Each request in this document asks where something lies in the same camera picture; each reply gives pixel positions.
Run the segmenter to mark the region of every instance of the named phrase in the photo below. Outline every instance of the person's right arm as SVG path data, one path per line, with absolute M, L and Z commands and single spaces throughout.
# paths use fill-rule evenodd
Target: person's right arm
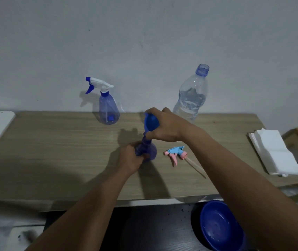
M 232 213 L 261 250 L 298 250 L 298 205 L 201 128 L 168 108 L 151 108 L 160 126 L 147 139 L 187 144 Z

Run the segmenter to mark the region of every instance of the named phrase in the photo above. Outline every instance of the blue plastic bowl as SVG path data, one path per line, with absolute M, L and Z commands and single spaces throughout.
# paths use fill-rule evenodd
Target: blue plastic bowl
M 240 251 L 245 233 L 228 206 L 218 200 L 207 202 L 200 213 L 201 231 L 216 251 Z
M 146 117 L 144 119 L 144 130 L 145 132 L 153 131 L 159 127 L 159 121 L 155 115 L 151 113 L 145 113 Z

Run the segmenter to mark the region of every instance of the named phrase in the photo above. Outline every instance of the hand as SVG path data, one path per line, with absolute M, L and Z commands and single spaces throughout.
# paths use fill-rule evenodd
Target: hand
M 131 176 L 135 173 L 143 160 L 148 159 L 148 154 L 143 154 L 141 156 L 135 155 L 135 148 L 141 144 L 141 141 L 130 143 L 125 147 L 120 149 L 120 155 L 118 160 L 118 169 Z
M 158 139 L 166 142 L 181 141 L 186 130 L 193 126 L 187 120 L 172 113 L 167 107 L 164 107 L 162 111 L 153 107 L 146 112 L 155 115 L 159 121 L 157 129 L 147 132 L 147 139 Z

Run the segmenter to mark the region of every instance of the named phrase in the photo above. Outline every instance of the white tissue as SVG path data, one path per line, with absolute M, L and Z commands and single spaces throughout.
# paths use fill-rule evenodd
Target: white tissue
M 298 175 L 298 164 L 277 130 L 256 130 L 249 137 L 269 174 Z

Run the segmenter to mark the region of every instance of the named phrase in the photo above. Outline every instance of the person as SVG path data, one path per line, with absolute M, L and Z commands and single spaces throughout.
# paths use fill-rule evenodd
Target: person
M 260 250 L 298 250 L 298 205 L 265 177 L 240 160 L 201 128 L 173 114 L 151 108 L 160 126 L 147 139 L 182 141 L 197 157 L 248 238 Z M 88 192 L 26 250 L 99 250 L 118 195 L 140 167 L 140 142 L 121 149 L 115 172 Z

